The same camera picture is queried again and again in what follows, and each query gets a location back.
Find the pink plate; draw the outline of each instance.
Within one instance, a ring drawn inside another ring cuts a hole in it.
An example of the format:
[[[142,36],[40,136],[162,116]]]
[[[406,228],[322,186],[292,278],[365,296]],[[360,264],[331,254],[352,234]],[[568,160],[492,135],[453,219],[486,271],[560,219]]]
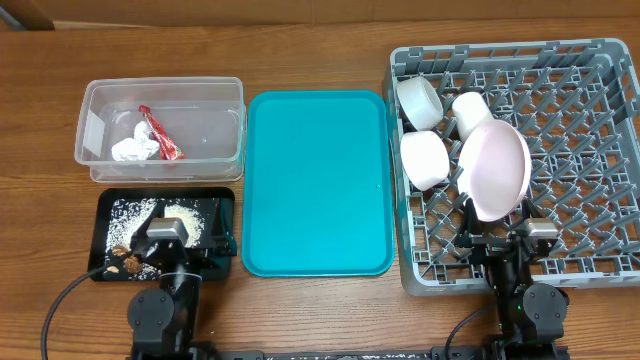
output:
[[[458,164],[464,169],[458,191],[473,199],[480,221],[509,214],[529,187],[529,147],[518,130],[501,120],[485,122],[471,133]]]

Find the crumpled paper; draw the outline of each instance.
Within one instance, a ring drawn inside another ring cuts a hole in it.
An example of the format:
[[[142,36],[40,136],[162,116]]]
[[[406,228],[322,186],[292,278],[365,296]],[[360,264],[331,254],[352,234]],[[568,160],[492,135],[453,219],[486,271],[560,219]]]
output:
[[[139,122],[133,138],[126,138],[111,147],[111,156],[115,161],[143,161],[149,159],[160,149],[160,144],[149,138],[151,127],[145,121]]]

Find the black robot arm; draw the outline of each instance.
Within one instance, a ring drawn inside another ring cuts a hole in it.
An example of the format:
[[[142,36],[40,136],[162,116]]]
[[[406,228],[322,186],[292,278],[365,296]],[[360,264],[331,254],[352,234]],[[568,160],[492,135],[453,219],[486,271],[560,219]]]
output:
[[[551,285],[535,283],[529,264],[547,257],[558,240],[558,230],[525,199],[523,219],[506,237],[484,232],[477,220],[473,200],[467,200],[464,220],[454,239],[458,247],[470,248],[469,263],[482,265],[496,296],[501,335],[489,336],[478,358],[569,359],[566,349],[555,346],[564,335],[567,294]]]
[[[236,243],[228,231],[224,202],[216,203],[210,238],[186,248],[188,233],[178,218],[162,217],[163,203],[132,238],[133,254],[142,263],[161,270],[160,287],[145,289],[129,304],[133,329],[131,360],[211,360],[217,353],[211,343],[194,343],[203,272],[229,272],[228,257],[236,255]]]

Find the gray dish rack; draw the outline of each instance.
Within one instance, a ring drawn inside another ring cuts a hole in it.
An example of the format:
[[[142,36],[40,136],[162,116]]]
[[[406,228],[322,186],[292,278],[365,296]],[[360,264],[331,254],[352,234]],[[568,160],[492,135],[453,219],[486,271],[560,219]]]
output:
[[[396,97],[398,82],[423,76],[445,118],[434,129],[449,151],[451,174],[421,192],[400,160],[400,139],[414,131]],[[617,39],[398,48],[383,84],[396,184],[402,284],[417,296],[487,292],[481,266],[452,244],[466,195],[451,112],[455,96],[483,94],[496,119],[529,145],[527,196],[561,230],[552,255],[532,264],[536,281],[560,287],[640,285],[640,147],[634,127],[640,94],[629,51]],[[495,230],[509,231],[516,209]]]

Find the blue plastic tray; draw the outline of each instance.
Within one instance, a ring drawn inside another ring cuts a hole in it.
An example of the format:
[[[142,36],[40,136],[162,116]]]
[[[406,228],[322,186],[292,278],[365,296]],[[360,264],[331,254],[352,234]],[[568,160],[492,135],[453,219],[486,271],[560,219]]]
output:
[[[394,258],[385,105],[266,92],[249,107],[242,260],[255,275],[379,275]]]

